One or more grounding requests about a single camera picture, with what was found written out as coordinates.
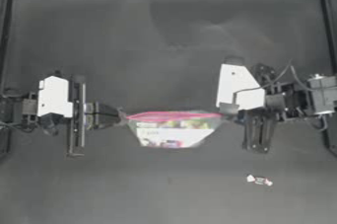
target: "robotic arm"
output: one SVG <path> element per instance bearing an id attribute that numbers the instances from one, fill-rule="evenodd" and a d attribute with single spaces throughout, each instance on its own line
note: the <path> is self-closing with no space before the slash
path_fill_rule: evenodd
<path id="1" fill-rule="evenodd" d="M 280 82 L 290 71 L 292 82 Z M 14 106 L 21 107 L 21 122 L 13 123 Z M 223 63 L 219 71 L 218 111 L 245 127 L 243 148 L 264 154 L 270 150 L 278 123 L 304 120 L 323 133 L 330 151 L 337 155 L 337 77 L 314 75 L 300 81 L 291 63 L 276 75 L 258 64 L 250 72 L 243 65 Z M 125 115 L 114 108 L 85 100 L 85 81 L 55 73 L 39 81 L 38 92 L 25 97 L 0 97 L 0 157 L 9 150 L 10 130 L 30 132 L 39 127 L 57 135 L 57 126 L 66 125 L 66 155 L 82 156 L 85 131 L 117 125 Z"/>

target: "black cable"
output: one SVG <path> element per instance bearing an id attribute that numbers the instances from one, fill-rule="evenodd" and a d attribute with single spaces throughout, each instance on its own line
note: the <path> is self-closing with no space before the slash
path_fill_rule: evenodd
<path id="1" fill-rule="evenodd" d="M 320 126 L 316 126 L 315 124 L 312 124 L 310 122 L 308 118 L 304 118 L 303 120 L 318 132 L 322 132 L 327 129 L 327 121 L 326 121 L 326 116 L 324 115 L 322 115 L 320 118 L 319 118 Z"/>
<path id="2" fill-rule="evenodd" d="M 288 60 L 288 62 L 286 64 L 283 70 L 280 71 L 278 77 L 274 80 L 271 80 L 266 85 L 255 87 L 255 88 L 242 89 L 242 90 L 234 92 L 234 94 L 233 94 L 233 104 L 235 104 L 235 102 L 237 102 L 237 94 L 238 93 L 241 93 L 241 92 L 249 92 L 249 91 L 255 91 L 255 90 L 264 89 L 264 88 L 270 87 L 280 79 L 280 77 L 286 73 L 286 71 L 290 68 L 290 66 L 291 66 L 291 59 Z"/>
<path id="3" fill-rule="evenodd" d="M 6 123 L 2 121 L 0 121 L 0 126 L 7 127 L 13 130 L 19 130 L 23 133 L 31 133 L 34 131 L 33 128 L 22 128 L 22 124 Z"/>
<path id="4" fill-rule="evenodd" d="M 298 86 L 299 86 L 303 90 L 306 90 L 307 92 L 314 92 L 314 91 L 316 91 L 316 90 L 328 90 L 328 89 L 331 90 L 331 89 L 337 89 L 337 86 L 331 86 L 331 87 L 319 87 L 319 88 L 308 88 L 308 87 L 300 82 L 292 65 L 288 66 L 288 69 L 290 69 L 290 73 L 291 73 L 291 76 L 292 76 L 292 79 L 294 79 L 295 83 L 296 83 Z"/>

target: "pink plastic bag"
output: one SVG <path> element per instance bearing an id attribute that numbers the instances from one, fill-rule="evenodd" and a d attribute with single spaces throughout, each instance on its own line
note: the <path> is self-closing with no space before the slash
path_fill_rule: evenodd
<path id="1" fill-rule="evenodd" d="M 222 122 L 219 113 L 203 111 L 142 112 L 126 118 L 141 145 L 155 148 L 198 146 Z"/>

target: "black table surface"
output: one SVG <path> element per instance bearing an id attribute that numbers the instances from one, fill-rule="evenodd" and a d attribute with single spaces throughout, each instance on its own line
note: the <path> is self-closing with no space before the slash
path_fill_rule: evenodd
<path id="1" fill-rule="evenodd" d="M 126 112 L 210 110 L 227 55 L 328 74 L 318 0 L 13 0 L 6 86 L 22 92 L 59 69 L 85 75 L 89 101 Z M 337 160 L 319 133 L 279 125 L 268 155 L 242 138 L 225 124 L 199 148 L 158 150 L 117 127 L 89 132 L 85 156 L 67 159 L 63 130 L 14 132 L 0 223 L 332 223 Z"/>

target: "transparent plastic film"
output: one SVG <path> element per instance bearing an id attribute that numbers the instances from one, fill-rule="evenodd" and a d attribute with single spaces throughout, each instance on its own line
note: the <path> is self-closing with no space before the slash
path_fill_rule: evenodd
<path id="1" fill-rule="evenodd" d="M 222 122 L 222 115 L 205 111 L 141 112 L 127 115 L 139 143 L 153 148 L 198 146 Z"/>

